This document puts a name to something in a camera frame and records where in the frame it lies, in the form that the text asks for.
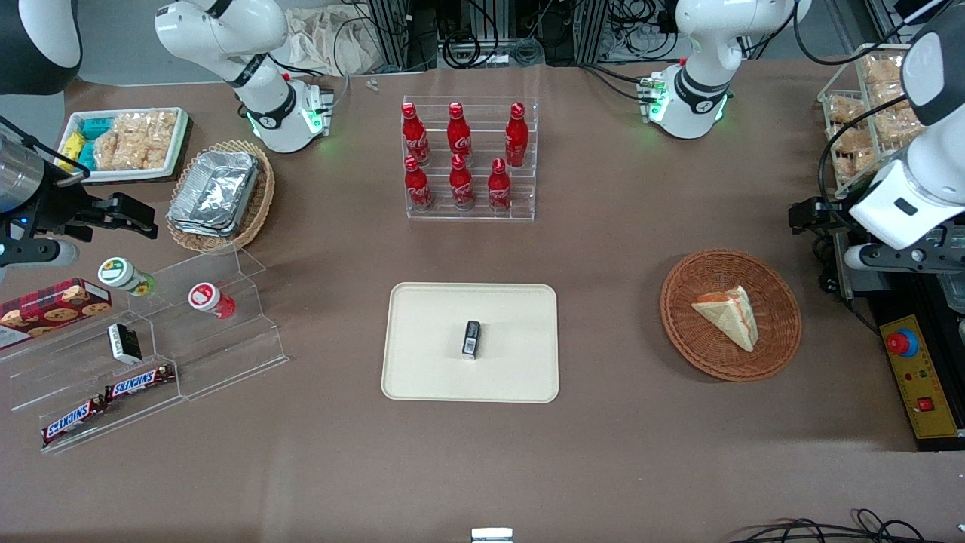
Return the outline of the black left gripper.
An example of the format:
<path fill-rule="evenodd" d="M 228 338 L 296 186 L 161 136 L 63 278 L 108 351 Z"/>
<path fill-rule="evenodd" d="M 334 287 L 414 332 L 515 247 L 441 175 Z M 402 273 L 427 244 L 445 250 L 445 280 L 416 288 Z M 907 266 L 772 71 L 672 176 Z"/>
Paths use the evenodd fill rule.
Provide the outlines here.
<path fill-rule="evenodd" d="M 829 231 L 854 232 L 864 234 L 861 226 L 849 213 L 847 200 L 809 198 L 789 207 L 789 220 L 792 221 L 792 234 L 799 236 L 810 232 L 816 236 L 827 236 Z"/>

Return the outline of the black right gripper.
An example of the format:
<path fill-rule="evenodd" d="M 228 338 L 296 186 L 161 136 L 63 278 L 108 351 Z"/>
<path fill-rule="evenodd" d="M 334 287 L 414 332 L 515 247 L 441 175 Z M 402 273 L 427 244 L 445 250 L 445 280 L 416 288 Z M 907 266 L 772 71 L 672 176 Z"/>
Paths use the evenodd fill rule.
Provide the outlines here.
<path fill-rule="evenodd" d="M 93 228 L 100 228 L 134 232 L 149 240 L 158 238 L 153 207 L 129 195 L 94 199 L 83 188 L 83 179 L 83 173 L 45 170 L 34 195 L 15 209 L 15 234 L 33 238 L 49 233 L 89 241 Z M 90 203 L 111 221 L 80 219 L 76 223 L 76 216 L 90 209 Z"/>

